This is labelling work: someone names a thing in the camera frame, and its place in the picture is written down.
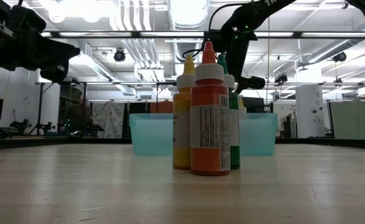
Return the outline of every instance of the ceiling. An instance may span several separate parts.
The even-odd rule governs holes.
[[[49,19],[49,9],[45,7],[45,1],[54,0],[26,0],[24,2],[25,7],[30,7],[35,10],[40,16],[45,19],[47,23],[46,31],[60,30],[60,31],[91,31],[91,30],[112,30],[109,24],[109,14],[112,11],[109,7],[112,5],[111,0],[93,1],[91,8],[81,8],[79,10],[97,11],[102,17],[98,22],[89,23],[81,16],[72,15],[66,17],[61,23],[52,22]],[[6,1],[9,4],[16,4],[17,1]],[[208,14],[211,15],[218,7],[231,3],[231,2],[247,2],[247,1],[229,1],[229,0],[210,0],[210,8]],[[130,8],[130,21],[133,23],[133,1],[131,1]],[[143,17],[142,1],[140,4],[140,15]],[[354,31],[355,28],[365,23],[365,18],[359,9],[349,7],[342,10],[344,0],[297,0],[295,3],[286,7],[285,9],[275,13],[269,19],[261,25],[257,31]],[[124,16],[124,6],[121,10],[121,17]],[[187,4],[187,6],[179,9],[179,13],[186,14],[185,16],[198,16],[190,15],[190,10],[193,6]],[[169,16],[167,12],[166,0],[150,0],[149,1],[149,21],[152,30],[171,30],[169,24]],[[213,19],[212,29],[219,29],[224,22],[232,15],[236,7],[227,7],[222,9],[215,15]],[[73,39],[66,40],[71,44],[75,44]],[[121,39],[83,39],[81,42],[89,44],[93,49],[93,58],[99,62],[105,69],[112,72],[112,75],[119,81],[139,81],[134,75],[135,61],[130,56],[127,50],[126,59],[124,62],[115,62],[113,55],[117,48],[124,48]],[[166,43],[170,39],[154,39],[155,49],[159,55],[161,66],[164,67],[164,77],[175,78],[180,75],[183,69],[183,65],[178,63],[173,54],[172,44]],[[244,65],[244,71],[242,76],[257,76],[265,78],[267,74],[270,74],[270,81],[276,73],[271,73],[275,69],[279,68],[288,60],[292,60],[299,55],[313,54],[335,40],[328,39],[260,39],[250,43],[247,51],[246,63]],[[332,82],[335,80],[336,75],[344,76],[345,74],[354,73],[360,71],[365,67],[365,41],[361,42],[354,47],[344,51],[347,55],[347,61],[335,64],[330,61],[323,61],[320,63],[323,81]],[[295,81],[296,69],[291,67],[284,71],[289,81]],[[71,60],[69,76],[77,77],[83,82],[97,82],[98,75],[87,66],[84,62],[78,60]],[[365,80],[365,72],[352,76],[349,78],[349,82],[361,82]],[[97,87],[97,89],[103,88],[104,90],[109,87]]]

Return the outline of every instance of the squeeze bottle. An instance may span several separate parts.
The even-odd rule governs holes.
[[[231,145],[231,169],[240,168],[239,144],[239,95],[234,93],[234,77],[228,74],[224,55],[218,56],[218,65],[224,68],[224,86],[229,91],[229,143]]]
[[[191,167],[196,175],[229,174],[229,99],[223,82],[223,67],[207,41],[202,64],[195,69],[190,109]]]
[[[188,55],[183,74],[177,77],[179,93],[173,96],[172,165],[175,169],[190,169],[190,89],[195,85],[195,64]]]

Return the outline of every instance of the curtain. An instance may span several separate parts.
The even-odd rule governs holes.
[[[104,131],[98,132],[99,138],[122,138],[124,103],[93,103],[93,122]]]

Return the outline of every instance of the table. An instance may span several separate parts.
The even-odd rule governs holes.
[[[0,224],[365,223],[365,149],[277,145],[229,176],[131,145],[0,150]]]

